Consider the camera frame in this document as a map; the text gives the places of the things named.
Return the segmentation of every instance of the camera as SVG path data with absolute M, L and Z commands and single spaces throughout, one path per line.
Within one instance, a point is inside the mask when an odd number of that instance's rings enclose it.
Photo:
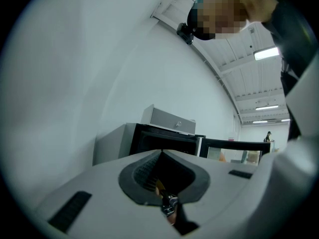
M 176 30 L 176 33 L 186 42 L 188 45 L 191 45 L 194 40 L 194 35 L 190 32 L 186 23 L 180 23 Z

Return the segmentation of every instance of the gray box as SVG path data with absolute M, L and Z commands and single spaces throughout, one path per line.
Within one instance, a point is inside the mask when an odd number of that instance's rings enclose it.
M 196 122 L 164 112 L 154 105 L 147 107 L 142 116 L 141 124 L 156 126 L 175 132 L 195 135 Z

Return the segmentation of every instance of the white wall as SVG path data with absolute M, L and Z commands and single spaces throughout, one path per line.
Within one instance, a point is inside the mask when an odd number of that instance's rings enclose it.
M 274 125 L 253 125 L 242 126 L 240 132 L 241 141 L 253 141 L 262 142 L 267 136 L 267 132 L 271 132 L 270 140 L 275 141 L 275 148 L 279 148 L 280 151 L 284 150 L 287 145 L 289 124 L 274 124 Z
M 134 50 L 114 84 L 101 120 L 105 135 L 141 122 L 149 105 L 196 120 L 196 134 L 228 139 L 233 106 L 211 70 L 176 34 L 157 24 Z
M 31 208 L 92 165 L 105 101 L 160 0 L 33 0 L 1 58 L 1 164 Z

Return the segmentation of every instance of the ceiling light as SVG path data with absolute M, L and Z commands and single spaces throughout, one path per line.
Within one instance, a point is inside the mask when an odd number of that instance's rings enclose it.
M 267 120 L 259 120 L 259 121 L 253 121 L 254 124 L 258 124 L 258 123 L 267 123 Z
M 259 111 L 259 110 L 265 110 L 265 109 L 273 109 L 273 108 L 278 108 L 278 105 L 275 105 L 275 106 L 264 106 L 264 107 L 258 107 L 258 108 L 256 108 L 256 111 Z
M 269 58 L 273 56 L 279 55 L 279 51 L 277 47 L 268 48 L 265 50 L 259 50 L 254 52 L 255 60 L 261 60 L 264 58 Z

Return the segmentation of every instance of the ceiling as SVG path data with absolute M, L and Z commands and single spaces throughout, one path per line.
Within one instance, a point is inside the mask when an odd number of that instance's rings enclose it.
M 194 0 L 161 0 L 152 16 L 177 29 L 187 21 Z M 204 57 L 238 112 L 243 125 L 256 120 L 279 123 L 288 119 L 279 56 L 255 61 L 253 52 L 274 46 L 270 32 L 254 23 L 227 39 L 202 41 L 194 39 L 194 48 Z M 279 105 L 276 109 L 256 111 L 257 107 Z

